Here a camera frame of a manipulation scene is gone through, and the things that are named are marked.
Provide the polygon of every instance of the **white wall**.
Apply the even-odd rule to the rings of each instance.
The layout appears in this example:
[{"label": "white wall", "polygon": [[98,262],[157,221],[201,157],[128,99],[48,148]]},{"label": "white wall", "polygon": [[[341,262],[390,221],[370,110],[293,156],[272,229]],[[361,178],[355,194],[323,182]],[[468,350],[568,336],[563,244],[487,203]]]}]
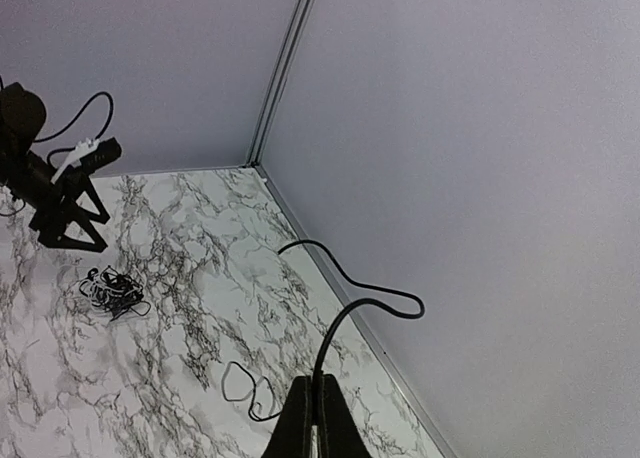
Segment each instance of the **white wall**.
[{"label": "white wall", "polygon": [[[0,0],[0,75],[43,98],[45,134],[110,91],[124,155],[109,173],[237,165],[295,2]],[[95,135],[105,103],[55,146]]]},{"label": "white wall", "polygon": [[317,0],[265,166],[461,457],[640,454],[640,0]]}]

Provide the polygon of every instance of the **black object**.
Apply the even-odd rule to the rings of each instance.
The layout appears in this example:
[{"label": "black object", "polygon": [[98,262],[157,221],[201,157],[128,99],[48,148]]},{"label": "black object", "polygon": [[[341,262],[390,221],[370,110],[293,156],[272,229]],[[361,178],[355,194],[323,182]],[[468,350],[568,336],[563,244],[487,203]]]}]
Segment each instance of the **black object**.
[{"label": "black object", "polygon": [[71,128],[76,123],[76,121],[78,121],[78,119],[86,111],[89,105],[101,96],[104,96],[109,101],[109,114],[107,115],[107,119],[105,120],[104,125],[102,126],[102,129],[98,132],[94,140],[101,138],[102,135],[104,135],[105,132],[107,131],[107,128],[109,128],[109,125],[111,124],[111,120],[113,119],[113,108],[114,108],[113,97],[106,91],[100,91],[95,95],[93,95],[91,98],[89,98],[87,102],[82,106],[82,108],[80,108],[80,111],[78,112],[78,114],[71,119],[71,121],[67,124],[67,126],[62,128],[60,131],[54,133],[53,135],[45,136],[44,138],[38,138],[37,140],[34,140],[34,143],[44,143],[45,141],[53,140],[54,138],[57,138],[63,133],[67,132],[69,128]]},{"label": "black object", "polygon": [[23,201],[22,202],[22,206],[20,208],[17,208],[16,210],[10,212],[10,213],[0,213],[0,216],[3,218],[11,218],[12,216],[17,215],[18,213],[20,213],[22,210],[24,210],[24,207],[27,206],[27,204]]},{"label": "black object", "polygon": [[313,425],[318,427],[322,458],[371,458],[335,376],[324,375],[318,383],[317,422],[313,419],[312,389],[308,376],[293,380],[262,458],[309,458]]},{"label": "black object", "polygon": [[[38,241],[47,248],[101,252],[107,244],[92,222],[105,224],[110,217],[89,175],[117,160],[122,149],[115,138],[100,143],[95,152],[80,160],[80,166],[69,166],[54,184],[51,179],[56,169],[29,150],[34,142],[43,141],[35,138],[45,119],[42,100],[19,83],[0,90],[0,185],[7,186],[14,199],[22,199],[36,210],[29,227],[39,232]],[[83,193],[88,195],[98,213],[76,203]],[[72,222],[77,223],[92,241],[68,237],[65,233]]]},{"label": "black object", "polygon": [[[79,291],[91,300],[94,307],[111,313],[111,321],[128,311],[146,316],[151,310],[151,304],[143,301],[142,284],[110,266],[102,273],[97,268],[89,270],[87,277],[80,282]],[[136,306],[140,304],[147,305],[147,311],[140,313],[136,310]]]},{"label": "black object", "polygon": [[354,280],[347,275],[333,253],[325,245],[314,240],[294,241],[282,248],[278,254],[299,245],[320,248],[350,285],[408,298],[418,305],[418,311],[398,311],[375,298],[361,298],[345,306],[329,326],[320,345],[312,377],[299,376],[294,379],[278,424],[262,458],[308,458],[311,450],[311,429],[314,425],[318,427],[318,446],[322,458],[370,458],[371,455],[362,442],[338,381],[333,375],[323,375],[322,365],[338,327],[356,308],[371,305],[398,318],[417,320],[424,316],[424,302],[413,293]]},{"label": "black object", "polygon": [[[227,390],[225,385],[227,382],[227,377],[229,376],[229,372],[231,371],[231,366],[237,366],[238,368],[240,368],[240,370],[242,370],[242,372],[245,375],[247,375],[251,380],[252,389],[249,392],[249,394],[243,398],[234,399],[234,398],[229,398],[227,396]],[[272,415],[268,415],[268,416],[258,416],[258,414],[256,413],[255,411],[256,407],[262,408],[262,404],[256,401],[256,395],[258,394],[258,385],[261,381],[266,381],[267,386],[269,386],[269,391],[271,391],[271,401],[274,402],[275,392],[273,391],[273,386],[271,385],[271,381],[269,381],[269,378],[267,378],[266,376],[262,376],[258,381],[256,381],[256,379],[249,372],[249,370],[247,370],[244,366],[242,366],[237,361],[230,361],[227,364],[227,369],[224,371],[224,374],[222,375],[222,380],[220,381],[220,385],[221,385],[220,387],[222,388],[222,397],[225,399],[225,401],[229,403],[237,403],[239,401],[245,401],[247,398],[251,397],[251,402],[249,403],[249,409],[247,410],[247,415],[249,415],[249,419],[251,421],[255,421],[256,423],[262,423],[265,421],[273,420],[274,418],[277,418],[278,416],[280,416],[279,412],[274,413]]]}]

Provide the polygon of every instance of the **white marble floor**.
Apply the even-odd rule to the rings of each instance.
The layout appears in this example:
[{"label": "white marble floor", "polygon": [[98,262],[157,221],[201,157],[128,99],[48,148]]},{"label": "white marble floor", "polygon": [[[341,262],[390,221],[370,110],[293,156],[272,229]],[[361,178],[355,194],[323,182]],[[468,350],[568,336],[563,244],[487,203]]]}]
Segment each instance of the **white marble floor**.
[{"label": "white marble floor", "polygon": [[[274,422],[222,399],[236,360],[275,409],[309,374],[340,304],[253,170],[95,180],[112,220],[100,255],[43,249],[31,211],[0,226],[0,456],[261,456]],[[77,290],[93,266],[139,274],[148,316],[115,322]],[[374,457],[439,452],[351,322],[325,370]],[[234,369],[227,391],[249,380]],[[269,411],[270,394],[259,399]]]}]

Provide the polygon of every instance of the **black cable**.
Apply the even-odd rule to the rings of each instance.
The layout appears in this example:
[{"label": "black cable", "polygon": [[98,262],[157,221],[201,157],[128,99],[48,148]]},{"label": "black cable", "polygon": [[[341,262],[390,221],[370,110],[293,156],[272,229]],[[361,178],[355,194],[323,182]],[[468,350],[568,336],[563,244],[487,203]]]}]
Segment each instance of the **black cable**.
[{"label": "black cable", "polygon": [[[227,381],[227,377],[229,376],[229,372],[231,371],[231,365],[235,365],[238,368],[240,368],[244,372],[244,374],[249,377],[249,379],[251,380],[251,383],[253,384],[252,390],[249,392],[247,396],[243,398],[232,399],[227,396],[225,383]],[[260,378],[260,380],[264,380],[267,382],[267,386],[269,386],[269,390],[271,391],[272,402],[275,404],[275,391],[273,390],[273,386],[271,386],[271,382],[269,381],[269,378],[267,378],[266,376],[263,376]],[[262,404],[256,402],[256,395],[258,393],[258,382],[256,382],[256,379],[253,377],[253,375],[237,361],[230,361],[229,363],[227,363],[227,368],[224,371],[224,374],[222,375],[221,388],[222,388],[222,397],[225,399],[225,401],[228,401],[229,403],[237,403],[239,401],[244,401],[249,397],[249,395],[251,395],[251,403],[249,404],[249,410],[247,411],[247,414],[249,415],[249,418],[252,421],[255,421],[257,423],[263,423],[265,421],[269,421],[269,420],[273,420],[274,418],[277,418],[282,413],[282,412],[278,412],[265,417],[260,417],[256,414],[256,412],[254,411],[254,408],[256,406],[259,406],[260,408],[262,408]]]},{"label": "black cable", "polygon": [[371,305],[371,306],[375,306],[377,308],[380,308],[384,311],[386,311],[387,313],[397,317],[397,318],[402,318],[404,320],[417,320],[420,319],[424,316],[425,313],[425,306],[424,306],[424,302],[416,295],[414,295],[413,293],[408,293],[406,291],[401,291],[401,290],[396,290],[394,288],[386,288],[383,286],[378,286],[378,285],[371,285],[368,283],[362,283],[359,281],[354,280],[353,278],[351,278],[349,275],[347,275],[347,273],[344,271],[344,269],[342,268],[342,266],[340,266],[340,263],[338,263],[338,260],[335,258],[335,256],[333,256],[333,253],[331,253],[331,251],[329,251],[329,249],[323,245],[322,243],[315,241],[315,240],[298,240],[298,241],[294,241],[293,243],[289,243],[288,245],[286,245],[285,247],[283,247],[280,251],[278,251],[278,255],[281,255],[282,253],[284,253],[285,251],[287,251],[290,248],[293,248],[294,246],[299,246],[299,245],[312,245],[312,246],[316,246],[318,248],[320,248],[322,251],[324,251],[326,253],[326,255],[329,257],[329,259],[332,261],[333,265],[336,267],[336,269],[338,270],[338,272],[342,275],[342,277],[351,285],[357,287],[357,288],[363,288],[366,290],[372,290],[372,291],[378,291],[380,293],[387,293],[390,295],[396,295],[396,296],[402,296],[404,298],[408,298],[412,301],[414,301],[415,303],[418,304],[418,312],[417,313],[406,313],[403,311],[399,311],[389,305],[387,305],[386,303],[384,303],[383,301],[377,300],[375,298],[360,298],[358,300],[355,300],[351,303],[349,303],[347,306],[345,306],[342,311],[340,311],[340,313],[338,313],[338,316],[336,316],[336,318],[333,320],[333,322],[331,323],[331,325],[329,326],[329,329],[327,330],[327,333],[324,337],[324,339],[322,340],[322,344],[320,345],[320,350],[318,351],[318,356],[316,357],[316,362],[315,365],[313,367],[313,375],[311,377],[311,393],[312,393],[312,400],[313,400],[313,413],[314,413],[314,420],[316,423],[318,423],[318,404],[320,402],[320,393],[321,393],[321,387],[320,387],[320,380],[322,379],[322,364],[324,363],[324,360],[327,356],[327,352],[329,351],[329,347],[331,346],[331,341],[333,340],[333,337],[336,334],[336,331],[338,330],[338,327],[340,326],[340,324],[344,321],[344,319],[349,315],[349,313],[351,313],[353,310],[355,310],[356,308],[359,308],[361,306],[365,306],[365,305]]},{"label": "black cable", "polygon": [[53,163],[51,163],[51,158],[53,158],[55,155],[58,155],[60,153],[69,153],[70,151],[73,151],[74,148],[56,148],[55,150],[52,150],[49,152],[49,154],[47,155],[47,164],[49,166],[53,166]]},{"label": "black cable", "polygon": [[[146,316],[151,310],[151,303],[143,301],[142,285],[110,266],[101,273],[97,268],[89,270],[87,277],[80,282],[79,291],[91,300],[94,307],[111,313],[111,321],[128,311],[133,311],[138,316]],[[144,313],[135,308],[141,303],[148,306]]]},{"label": "black cable", "polygon": [[57,133],[54,133],[53,135],[50,136],[45,136],[44,138],[39,138],[37,140],[33,140],[34,143],[44,143],[45,141],[49,141],[49,140],[53,140],[54,138],[57,138],[58,136],[62,135],[64,132],[66,132],[69,128],[71,128],[76,121],[78,121],[78,119],[82,116],[82,114],[85,112],[85,110],[87,109],[87,107],[96,99],[99,98],[100,96],[104,96],[107,98],[107,100],[109,100],[109,114],[107,115],[107,119],[102,127],[102,129],[100,130],[100,132],[96,135],[96,137],[94,138],[94,140],[97,140],[98,138],[100,138],[102,135],[105,134],[105,132],[107,131],[107,128],[109,128],[109,125],[111,124],[111,120],[113,118],[113,97],[106,91],[100,91],[98,93],[96,93],[95,95],[93,95],[91,98],[89,98],[87,100],[87,102],[84,104],[84,106],[80,109],[80,111],[78,112],[78,114],[69,122],[69,124],[67,126],[65,126],[63,129],[61,129],[60,131],[58,131]]},{"label": "black cable", "polygon": [[20,213],[22,210],[24,210],[24,207],[27,206],[27,204],[24,202],[24,200],[22,200],[22,207],[14,210],[11,213],[0,213],[0,216],[3,218],[11,218],[12,216],[16,216],[18,213]]}]

